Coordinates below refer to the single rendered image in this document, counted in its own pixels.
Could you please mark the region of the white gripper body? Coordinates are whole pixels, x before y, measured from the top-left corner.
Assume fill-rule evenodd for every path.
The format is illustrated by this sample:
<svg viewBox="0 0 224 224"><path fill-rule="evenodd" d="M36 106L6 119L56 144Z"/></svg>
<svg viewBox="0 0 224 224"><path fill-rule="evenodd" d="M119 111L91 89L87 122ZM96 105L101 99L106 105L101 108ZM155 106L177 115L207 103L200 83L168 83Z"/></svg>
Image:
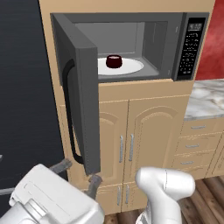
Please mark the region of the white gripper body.
<svg viewBox="0 0 224 224"><path fill-rule="evenodd" d="M34 166L17 184L9 204L34 201L57 224L103 224L101 206L42 164Z"/></svg>

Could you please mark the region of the dark grey microwave door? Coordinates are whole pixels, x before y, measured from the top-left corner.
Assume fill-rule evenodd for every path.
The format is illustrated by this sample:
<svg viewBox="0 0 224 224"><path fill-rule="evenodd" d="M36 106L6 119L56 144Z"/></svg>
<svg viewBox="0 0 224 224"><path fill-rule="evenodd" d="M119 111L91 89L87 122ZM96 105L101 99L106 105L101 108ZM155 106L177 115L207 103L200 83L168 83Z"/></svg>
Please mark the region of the dark grey microwave door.
<svg viewBox="0 0 224 224"><path fill-rule="evenodd" d="M51 15L59 78L73 59L68 75L75 150L87 175L101 170L97 47L62 13Z"/></svg>

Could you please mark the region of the dark red mug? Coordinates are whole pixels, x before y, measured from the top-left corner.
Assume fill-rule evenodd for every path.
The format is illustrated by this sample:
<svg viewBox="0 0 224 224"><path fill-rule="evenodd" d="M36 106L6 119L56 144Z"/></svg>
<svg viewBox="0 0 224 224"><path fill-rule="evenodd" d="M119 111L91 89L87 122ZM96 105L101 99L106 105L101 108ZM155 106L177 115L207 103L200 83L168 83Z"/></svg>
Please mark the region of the dark red mug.
<svg viewBox="0 0 224 224"><path fill-rule="evenodd" d="M122 65L122 57L118 54L111 54L106 58L106 66L109 68L119 68Z"/></svg>

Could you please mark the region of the white microwave turntable plate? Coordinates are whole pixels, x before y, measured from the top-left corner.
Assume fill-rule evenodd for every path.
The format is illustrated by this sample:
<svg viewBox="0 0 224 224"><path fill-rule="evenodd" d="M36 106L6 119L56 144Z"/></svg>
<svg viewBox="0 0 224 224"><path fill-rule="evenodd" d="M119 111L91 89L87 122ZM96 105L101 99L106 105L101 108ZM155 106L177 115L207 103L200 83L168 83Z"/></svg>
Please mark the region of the white microwave turntable plate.
<svg viewBox="0 0 224 224"><path fill-rule="evenodd" d="M98 74L99 75L123 75L132 74L144 68L144 64L135 59L124 58L122 66L119 68L109 68L106 65L106 58L98 59Z"/></svg>

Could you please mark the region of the dark grey microwave oven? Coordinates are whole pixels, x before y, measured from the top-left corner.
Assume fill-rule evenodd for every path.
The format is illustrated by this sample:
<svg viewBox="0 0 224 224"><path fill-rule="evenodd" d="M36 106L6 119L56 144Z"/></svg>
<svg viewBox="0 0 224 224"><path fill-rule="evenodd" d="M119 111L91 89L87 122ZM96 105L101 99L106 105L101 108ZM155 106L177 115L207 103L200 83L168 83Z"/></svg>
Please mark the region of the dark grey microwave oven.
<svg viewBox="0 0 224 224"><path fill-rule="evenodd" d="M199 57L207 12L62 13L97 47L98 59L118 54L143 63L123 75L99 75L98 84L171 79L190 81Z"/></svg>

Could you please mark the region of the small beige cupboard door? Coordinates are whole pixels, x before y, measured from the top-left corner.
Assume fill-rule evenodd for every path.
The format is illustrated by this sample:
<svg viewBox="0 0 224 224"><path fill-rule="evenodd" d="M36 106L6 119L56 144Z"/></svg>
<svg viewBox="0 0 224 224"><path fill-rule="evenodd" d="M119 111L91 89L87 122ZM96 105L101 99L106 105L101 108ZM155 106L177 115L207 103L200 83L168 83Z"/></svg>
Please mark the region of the small beige cupboard door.
<svg viewBox="0 0 224 224"><path fill-rule="evenodd" d="M125 194L126 194L126 185L129 185L129 203L125 204ZM127 212L131 210L137 210L145 208L147 205L147 197L145 194L137 187L135 182L129 182L123 184L122 192L122 212Z"/></svg>
<svg viewBox="0 0 224 224"><path fill-rule="evenodd" d="M120 206L117 205L117 187L122 187L122 185L109 185L104 187L99 187L97 190L95 200L101 205L104 213L108 214L116 214L121 211L121 204L122 204L122 196L121 196L121 204Z"/></svg>

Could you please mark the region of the beige arched cupboard door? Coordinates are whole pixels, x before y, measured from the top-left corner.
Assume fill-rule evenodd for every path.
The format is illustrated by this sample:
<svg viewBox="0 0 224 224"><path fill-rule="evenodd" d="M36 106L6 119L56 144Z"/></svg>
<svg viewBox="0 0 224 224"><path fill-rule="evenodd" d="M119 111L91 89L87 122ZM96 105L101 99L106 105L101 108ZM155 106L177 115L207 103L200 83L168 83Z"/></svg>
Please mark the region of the beige arched cupboard door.
<svg viewBox="0 0 224 224"><path fill-rule="evenodd" d="M125 182L134 181L142 166L172 167L188 100L189 96L184 95L129 102ZM132 161L130 134L134 134Z"/></svg>
<svg viewBox="0 0 224 224"><path fill-rule="evenodd" d="M123 158L125 152L125 137L127 127L127 101L105 101L100 103L100 150L102 186L112 186L123 182ZM89 176L86 175L82 164L74 158L67 127L66 106L59 106L60 131L65 152L65 158L72 163L67 170L69 182L80 189L88 188ZM123 136L122 162L119 163L120 135Z"/></svg>

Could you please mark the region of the black fridge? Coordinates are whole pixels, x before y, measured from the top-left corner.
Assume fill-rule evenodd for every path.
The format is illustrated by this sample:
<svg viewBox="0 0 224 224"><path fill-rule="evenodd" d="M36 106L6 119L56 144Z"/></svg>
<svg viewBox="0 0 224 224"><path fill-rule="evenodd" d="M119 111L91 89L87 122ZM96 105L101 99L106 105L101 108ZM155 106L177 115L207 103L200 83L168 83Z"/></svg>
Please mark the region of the black fridge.
<svg viewBox="0 0 224 224"><path fill-rule="evenodd" d="M38 0L0 0L0 190L64 158Z"/></svg>

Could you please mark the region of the beige drawer front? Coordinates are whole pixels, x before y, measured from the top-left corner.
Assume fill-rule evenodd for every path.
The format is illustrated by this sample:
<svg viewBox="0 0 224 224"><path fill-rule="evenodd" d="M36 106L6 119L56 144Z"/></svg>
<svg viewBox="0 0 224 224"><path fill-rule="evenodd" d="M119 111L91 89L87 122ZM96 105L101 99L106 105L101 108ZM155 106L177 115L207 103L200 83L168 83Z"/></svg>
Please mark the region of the beige drawer front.
<svg viewBox="0 0 224 224"><path fill-rule="evenodd" d="M213 150L199 151L194 153L179 154L174 157L172 168L185 169L197 166L209 165L214 155ZM181 164L180 162L194 161L193 164Z"/></svg>
<svg viewBox="0 0 224 224"><path fill-rule="evenodd" d="M178 140L177 154L194 153L198 151L215 150L220 141L221 133L206 134L200 136L186 136ZM187 149L186 145L199 144L197 148Z"/></svg>
<svg viewBox="0 0 224 224"><path fill-rule="evenodd" d="M206 176L207 170L207 165L181 169L182 172L187 172L191 174L195 180L203 179Z"/></svg>
<svg viewBox="0 0 224 224"><path fill-rule="evenodd" d="M191 126L200 126L206 125L204 129L191 129ZM202 135L213 133L218 130L217 122L215 119L202 119L202 120L194 120L194 121L184 121L183 128L181 130L181 136L194 136L194 135Z"/></svg>

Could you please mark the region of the beige corner cupboard door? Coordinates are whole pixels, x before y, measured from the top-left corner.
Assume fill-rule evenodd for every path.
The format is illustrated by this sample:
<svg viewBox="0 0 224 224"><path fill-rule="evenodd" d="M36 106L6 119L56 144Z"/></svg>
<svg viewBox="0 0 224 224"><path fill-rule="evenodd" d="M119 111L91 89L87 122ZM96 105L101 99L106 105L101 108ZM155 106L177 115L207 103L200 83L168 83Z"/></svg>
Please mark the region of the beige corner cupboard door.
<svg viewBox="0 0 224 224"><path fill-rule="evenodd" d="M220 142L206 173L207 178L224 175L224 143Z"/></svg>

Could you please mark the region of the beige tall cabinet frame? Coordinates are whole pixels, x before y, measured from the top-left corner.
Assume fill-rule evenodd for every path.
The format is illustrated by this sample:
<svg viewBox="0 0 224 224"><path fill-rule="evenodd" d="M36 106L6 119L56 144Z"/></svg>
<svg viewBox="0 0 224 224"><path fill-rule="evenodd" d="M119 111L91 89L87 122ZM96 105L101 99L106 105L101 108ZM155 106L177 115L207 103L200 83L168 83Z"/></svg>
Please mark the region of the beige tall cabinet frame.
<svg viewBox="0 0 224 224"><path fill-rule="evenodd" d="M190 96L193 88L194 76L199 64L207 27L210 22L215 0L39 0L41 17L43 21L46 49L52 73L52 84L58 110L60 129L60 105L65 105L63 87L60 82L56 48L53 36L51 15L53 13L98 13L98 12L207 12L209 14L206 29L199 50L199 57L191 80L133 80L105 82L98 84L99 103L99 128L100 128L100 103L127 101L127 127L125 137L125 152L122 183L124 181L124 169L126 158L126 141L129 116L129 103L131 100L142 100L161 97Z"/></svg>

